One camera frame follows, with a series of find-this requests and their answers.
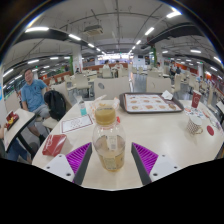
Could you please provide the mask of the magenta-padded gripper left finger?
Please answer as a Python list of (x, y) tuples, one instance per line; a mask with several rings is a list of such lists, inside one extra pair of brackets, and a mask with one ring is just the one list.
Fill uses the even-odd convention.
[(67, 155), (58, 154), (44, 170), (65, 180), (81, 185), (92, 154), (92, 143), (87, 143)]

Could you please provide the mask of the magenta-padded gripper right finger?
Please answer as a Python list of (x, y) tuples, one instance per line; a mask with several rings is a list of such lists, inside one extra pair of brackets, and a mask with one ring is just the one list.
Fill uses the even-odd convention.
[(158, 155), (137, 143), (132, 143), (131, 153), (143, 185), (150, 184), (181, 169), (167, 155)]

